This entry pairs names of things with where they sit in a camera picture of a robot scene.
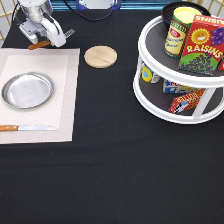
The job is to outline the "white silver gripper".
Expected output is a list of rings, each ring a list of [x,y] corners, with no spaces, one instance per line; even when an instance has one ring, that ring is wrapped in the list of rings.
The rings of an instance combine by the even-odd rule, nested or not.
[[[18,0],[18,3],[26,18],[19,29],[33,44],[38,42],[37,33],[45,34],[45,29],[46,37],[54,46],[61,47],[66,43],[60,24],[44,18],[53,12],[50,0]]]

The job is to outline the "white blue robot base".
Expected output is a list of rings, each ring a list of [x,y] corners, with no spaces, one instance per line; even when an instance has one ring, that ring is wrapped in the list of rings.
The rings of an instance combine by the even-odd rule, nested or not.
[[[109,9],[119,8],[121,0],[76,0],[78,9]]]

